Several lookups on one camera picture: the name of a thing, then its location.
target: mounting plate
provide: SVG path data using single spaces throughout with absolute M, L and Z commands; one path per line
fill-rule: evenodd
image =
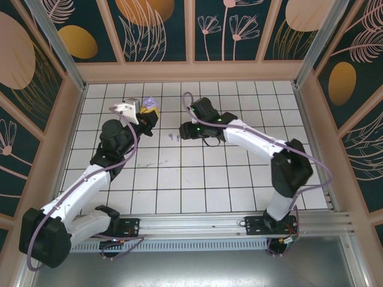
M 263 216 L 246 216 L 245 228 L 247 235 L 289 235 L 290 230 L 286 226 L 289 225 L 292 230 L 297 231 L 297 219 L 294 215 L 286 216 L 282 221 L 278 222 L 275 231 L 270 231 L 263 223 Z
M 115 233 L 104 232 L 102 235 L 110 237 L 137 237 L 139 232 L 139 218 L 120 218 Z

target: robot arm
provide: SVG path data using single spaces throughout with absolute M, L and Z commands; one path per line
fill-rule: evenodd
M 115 106 L 132 123 L 137 138 L 141 135 L 152 136 L 151 129 L 159 118 L 156 102 L 143 103 L 136 99 L 128 99 L 125 103 Z M 71 246 L 83 240 L 104 233 L 113 236 L 118 229 L 120 214 L 106 206 L 98 206 L 89 215 L 74 220 L 80 210 L 100 190 L 107 187 L 121 172 L 123 164 L 110 170 L 106 167 L 115 166 L 125 161 L 125 155 L 132 151 L 133 134 L 128 126 L 123 127 L 119 120 L 108 120 L 102 126 L 100 144 L 90 165 L 63 194 L 40 210 L 30 208 L 23 216 L 19 250 L 27 254 L 33 233 L 42 219 L 51 210 L 54 212 L 42 226 L 32 248 L 32 257 L 49 267 L 57 267 L 68 256 Z M 92 177 L 82 181 L 87 175 Z M 71 192 L 59 207 L 57 203 Z
M 207 98 L 201 98 L 192 103 L 190 112 L 198 119 L 208 123 L 235 125 L 246 127 L 247 130 L 254 130 L 233 114 L 226 112 L 220 115 Z M 289 214 L 290 205 L 297 190 L 307 183 L 313 171 L 307 158 L 273 144 L 288 145 L 305 152 L 301 142 L 296 139 L 285 142 L 258 131 L 257 133 L 262 137 L 245 129 L 211 127 L 197 123 L 195 120 L 184 123 L 180 127 L 182 139 L 218 138 L 221 141 L 241 146 L 262 158 L 266 164 L 270 164 L 272 185 L 276 192 L 265 210 L 263 221 L 270 230 L 274 230 L 277 223 Z

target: flower illustration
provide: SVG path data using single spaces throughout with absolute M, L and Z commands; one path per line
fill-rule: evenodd
M 8 128 L 3 119 L 0 120 L 0 154 L 10 155 L 12 153 L 12 145 L 16 137 L 17 126 L 10 121 Z
M 235 6 L 252 6 L 252 5 L 261 4 L 262 2 L 263 2 L 263 0 L 250 0 L 250 1 L 246 1 L 246 0 L 223 0 L 223 4 L 227 8 L 233 8 Z
M 258 26 L 256 18 L 257 16 L 243 16 L 241 21 L 238 22 L 238 15 L 230 17 L 230 30 L 232 31 L 234 40 L 233 61 L 235 61 L 235 46 L 237 41 L 253 39 L 259 36 L 259 30 L 256 30 Z
M 27 161 L 22 160 L 20 157 L 12 153 L 12 146 L 14 143 L 14 139 L 16 137 L 16 131 L 17 131 L 17 125 L 14 122 L 10 121 L 7 126 L 5 120 L 3 119 L 0 120 L 0 155 L 4 155 L 4 156 L 10 155 L 14 157 L 15 159 L 21 161 L 22 163 L 25 163 L 31 166 L 32 165 L 31 163 L 28 163 Z M 0 170 L 10 173 L 14 176 L 18 176 L 22 179 L 28 178 L 27 176 L 21 175 L 17 172 L 14 172 L 13 170 L 7 169 L 4 166 L 0 166 Z
M 225 14 L 223 16 L 223 32 L 222 32 L 222 61 L 225 61 L 225 30 L 226 30 L 226 18 L 227 11 L 229 8 L 239 7 L 239 6 L 252 6 L 261 4 L 263 0 L 223 0 L 225 5 Z
M 208 46 L 206 44 L 206 35 L 221 31 L 221 26 L 219 26 L 218 24 L 219 22 L 217 20 L 217 16 L 208 16 L 206 17 L 206 19 L 204 18 L 204 16 L 198 17 L 198 25 L 201 28 L 201 31 L 203 33 L 203 39 L 205 40 L 205 51 L 208 61 L 210 61 L 210 58 L 208 53 Z

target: bracket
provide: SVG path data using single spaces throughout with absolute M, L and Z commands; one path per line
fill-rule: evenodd
M 263 216 L 246 216 L 245 225 L 247 235 L 289 235 L 291 229 L 297 232 L 297 219 L 294 215 L 286 216 L 282 221 L 279 221 L 275 231 L 271 231 L 263 223 Z

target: cable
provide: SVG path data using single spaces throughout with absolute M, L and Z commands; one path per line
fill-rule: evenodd
M 65 193 L 65 195 L 56 203 L 55 206 L 53 206 L 53 208 L 46 214 L 45 217 L 43 217 L 43 219 L 41 220 L 41 222 L 37 225 L 37 228 L 35 229 L 32 237 L 31 237 L 31 240 L 29 242 L 29 246 L 28 246 L 28 251 L 27 251 L 27 258 L 26 258 L 26 264 L 28 266 L 28 269 L 30 269 L 30 271 L 38 271 L 40 270 L 41 268 L 44 267 L 44 265 L 41 265 L 39 267 L 33 267 L 32 266 L 32 248 L 35 244 L 35 241 L 36 241 L 36 238 L 37 238 L 37 235 L 38 233 L 40 232 L 40 230 L 42 229 L 42 226 L 45 224 L 45 222 L 47 222 L 47 220 L 49 219 L 49 217 L 53 214 L 53 212 L 60 208 L 60 205 L 64 202 L 65 199 L 68 198 L 68 196 L 70 196 L 74 190 L 76 190 L 76 188 L 78 188 L 81 184 L 83 184 L 83 182 L 86 182 L 88 179 L 90 179 L 93 175 L 96 175 L 97 173 L 100 173 L 100 172 L 107 172 L 111 169 L 115 169 L 116 167 L 119 167 L 119 166 L 123 166 L 124 164 L 126 164 L 132 157 L 133 155 L 137 152 L 137 147 L 138 147 L 138 138 L 137 138 L 137 135 L 136 135 L 136 131 L 134 131 L 134 128 L 133 126 L 131 125 L 131 123 L 125 118 L 125 116 L 123 114 L 120 114 L 119 112 L 117 112 L 115 110 L 115 108 L 110 108 L 109 109 L 111 112 L 115 113 L 116 115 L 118 115 L 125 123 L 126 125 L 128 126 L 128 128 L 130 129 L 130 131 L 132 132 L 133 134 L 133 139 L 134 139 L 134 146 L 133 146 L 133 150 L 132 152 L 129 154 L 129 156 L 123 160 L 122 162 L 120 163 L 117 163 L 117 164 L 114 164 L 112 166 L 108 166 L 108 167 L 105 167 L 103 169 L 100 169 L 100 170 L 97 170 L 95 172 L 92 172 L 90 173 L 89 175 L 87 175 L 85 178 L 83 178 L 82 180 L 78 181 L 71 189 L 69 189 L 69 191 L 67 193 Z M 142 240 L 135 244 L 133 247 L 136 247 L 138 244 L 140 244 L 142 242 Z
M 203 140 L 203 142 L 205 143 L 205 145 L 210 146 L 211 148 L 215 148 L 216 146 L 220 146 L 220 144 L 221 144 L 221 140 L 220 140 L 220 139 L 218 139 L 218 145 L 210 145 L 210 144 L 208 144 L 208 143 L 206 142 L 206 139 L 205 139 L 205 138 L 202 138 L 202 140 Z
M 144 241 L 144 237 L 142 237 L 142 236 L 139 236 L 139 237 L 119 237 L 119 238 L 116 238 L 116 237 L 111 237 L 111 236 L 105 236 L 105 235 L 97 234 L 97 235 L 95 235 L 95 237 L 103 238 L 103 239 L 119 239 L 119 241 L 132 241 L 132 240 L 139 239 L 139 242 L 135 243 L 127 251 L 121 252 L 121 253 L 117 254 L 116 256 L 114 256 L 114 257 L 106 257 L 105 256 L 104 251 L 106 250 L 106 248 L 109 248 L 109 247 L 112 247 L 112 246 L 117 246 L 117 245 L 123 245 L 124 243 L 122 243 L 122 242 L 115 242 L 115 243 L 110 243 L 108 245 L 105 245 L 102 248 L 102 250 L 101 250 L 101 256 L 102 256 L 103 259 L 107 259 L 107 260 L 110 260 L 110 261 L 112 261 L 114 259 L 121 258 L 121 257 L 129 254 L 133 249 L 135 249 L 138 245 L 140 245 L 142 241 Z
M 267 141 L 267 142 L 269 142 L 269 143 L 271 143 L 271 144 L 273 144 L 273 145 L 276 145 L 276 146 L 278 146 L 278 147 L 280 147 L 280 148 L 284 148 L 284 149 L 286 149 L 286 150 L 288 150 L 288 151 L 295 152 L 296 154 L 299 154 L 299 155 L 301 155 L 301 156 L 304 156 L 304 157 L 306 157 L 307 159 L 312 160 L 315 164 L 320 165 L 323 169 L 326 170 L 326 172 L 329 174 L 330 178 L 329 178 L 325 183 L 323 183 L 323 184 L 314 185 L 314 186 L 312 186 L 312 187 L 306 187 L 306 188 L 304 188 L 304 189 L 302 189 L 302 190 L 298 190 L 298 191 L 295 193 L 295 196 L 294 196 L 293 200 L 291 201 L 289 210 L 292 210 L 292 208 L 293 208 L 293 206 L 294 206 L 294 204 L 295 204 L 295 201 L 298 199 L 298 196 L 300 196 L 301 193 L 303 193 L 303 192 L 305 192 L 305 191 L 308 191 L 308 190 L 314 190 L 314 189 L 319 188 L 319 187 L 325 187 L 326 185 L 328 185 L 329 183 L 331 183 L 331 181 L 333 180 L 334 177 L 333 177 L 333 174 L 332 174 L 331 170 L 330 170 L 326 165 L 324 165 L 322 162 L 320 162 L 319 160 L 317 160 L 316 158 L 314 158 L 314 157 L 308 155 L 308 154 L 305 153 L 305 152 L 301 152 L 301 151 L 299 151 L 299 150 L 297 150 L 297 149 L 295 149 L 295 148 L 292 148 L 292 147 L 290 147 L 290 146 L 288 146 L 288 145 L 284 145 L 284 144 L 281 144 L 281 143 L 279 143 L 279 142 L 274 142 L 274 141 L 272 141 L 271 139 L 269 139 L 268 137 L 264 136 L 261 132 L 258 132 L 257 130 L 248 129 L 246 126 L 237 126 L 237 125 L 235 125 L 235 124 L 212 124 L 212 123 L 208 123 L 208 122 L 206 122 L 206 121 L 202 121 L 202 120 L 198 119 L 198 118 L 195 117 L 195 116 L 189 111 L 189 109 L 188 109 L 188 106 L 187 106 L 187 104 L 186 104 L 186 97 L 187 97 L 187 96 L 191 97 L 191 103 L 194 102 L 192 93 L 189 92 L 189 91 L 187 91 L 187 92 L 185 92 L 185 93 L 182 95 L 182 98 L 181 98 L 183 107 L 184 107 L 184 109 L 186 110 L 186 112 L 189 114 L 189 116 L 190 116 L 192 119 L 196 120 L 198 123 L 200 123 L 200 124 L 204 124 L 204 125 L 206 125 L 206 126 L 210 126 L 210 127 L 221 127 L 221 128 L 228 128 L 228 127 L 229 127 L 229 128 L 239 129 L 239 130 L 243 130 L 243 131 L 245 131 L 245 132 L 249 132 L 249 133 L 251 133 L 252 135 L 258 136 L 259 138 L 261 138 L 261 139 L 263 139 L 263 140 L 265 140 L 265 141 Z

